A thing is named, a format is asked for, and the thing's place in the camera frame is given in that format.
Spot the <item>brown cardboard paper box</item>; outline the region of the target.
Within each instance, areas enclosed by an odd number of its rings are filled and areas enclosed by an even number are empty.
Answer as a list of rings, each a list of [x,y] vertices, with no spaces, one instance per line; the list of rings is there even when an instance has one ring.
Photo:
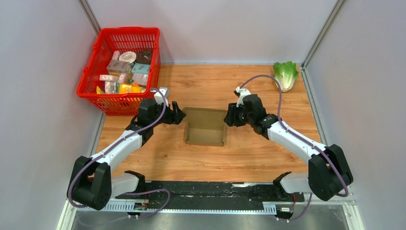
[[[226,139],[226,110],[185,107],[184,131],[188,145],[223,147]]]

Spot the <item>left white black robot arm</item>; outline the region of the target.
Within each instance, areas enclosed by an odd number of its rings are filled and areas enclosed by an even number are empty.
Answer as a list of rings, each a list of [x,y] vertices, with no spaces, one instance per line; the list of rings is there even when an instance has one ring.
[[[131,153],[144,146],[160,124],[178,125],[186,117],[176,101],[168,103],[161,99],[143,100],[138,113],[132,118],[121,136],[105,149],[90,156],[76,159],[67,198],[78,208],[103,209],[111,198],[131,195],[140,199],[146,194],[143,175],[126,171],[112,176],[115,168]]]

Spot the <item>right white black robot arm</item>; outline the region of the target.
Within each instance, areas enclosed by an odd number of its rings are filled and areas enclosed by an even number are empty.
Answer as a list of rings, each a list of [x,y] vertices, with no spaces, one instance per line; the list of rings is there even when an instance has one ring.
[[[285,172],[273,180],[273,194],[280,201],[293,193],[312,193],[323,201],[349,195],[354,181],[343,149],[309,139],[275,114],[269,114],[256,94],[229,103],[224,122],[229,127],[250,125],[254,132],[276,142],[299,157],[308,167],[305,173]]]

